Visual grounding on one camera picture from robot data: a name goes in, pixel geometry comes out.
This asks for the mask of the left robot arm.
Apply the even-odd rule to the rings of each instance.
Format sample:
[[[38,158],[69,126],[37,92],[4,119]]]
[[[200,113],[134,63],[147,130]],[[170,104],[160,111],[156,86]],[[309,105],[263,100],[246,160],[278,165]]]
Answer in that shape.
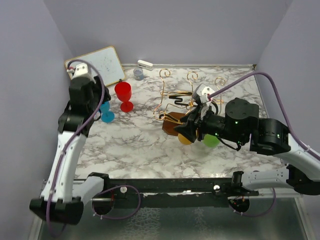
[[[58,142],[49,178],[29,209],[46,222],[76,225],[85,205],[95,196],[106,197],[111,190],[101,174],[94,173],[80,185],[74,177],[94,116],[102,103],[111,99],[99,76],[75,77],[69,86],[69,101],[58,119]]]

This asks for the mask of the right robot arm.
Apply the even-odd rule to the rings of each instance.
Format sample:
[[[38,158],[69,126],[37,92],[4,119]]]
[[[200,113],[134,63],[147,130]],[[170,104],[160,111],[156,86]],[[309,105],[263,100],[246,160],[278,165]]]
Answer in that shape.
[[[317,196],[320,193],[320,161],[311,150],[303,149],[289,128],[273,118],[260,118],[259,106],[235,98],[225,106],[225,116],[198,105],[180,119],[174,129],[188,141],[202,141],[211,135],[221,143],[236,143],[236,151],[249,143],[249,150],[259,155],[274,156],[285,166],[276,170],[232,174],[231,182],[222,187],[229,196],[256,195],[258,189],[289,188],[297,193]]]

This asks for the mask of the blue wine glass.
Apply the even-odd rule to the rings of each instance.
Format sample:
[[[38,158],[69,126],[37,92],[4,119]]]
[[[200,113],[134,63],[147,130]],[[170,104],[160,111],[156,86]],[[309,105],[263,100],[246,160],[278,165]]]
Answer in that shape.
[[[115,119],[115,114],[110,111],[110,102],[106,101],[103,103],[100,108],[100,119],[104,123],[111,123]]]

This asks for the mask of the red wine glass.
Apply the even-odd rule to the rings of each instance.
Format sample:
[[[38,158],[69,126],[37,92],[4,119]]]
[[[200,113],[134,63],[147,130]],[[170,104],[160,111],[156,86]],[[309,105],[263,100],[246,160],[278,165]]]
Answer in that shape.
[[[116,84],[114,90],[117,98],[122,102],[120,105],[121,111],[123,111],[124,113],[132,111],[134,105],[132,102],[130,102],[130,99],[132,97],[131,85],[127,82],[122,81]]]

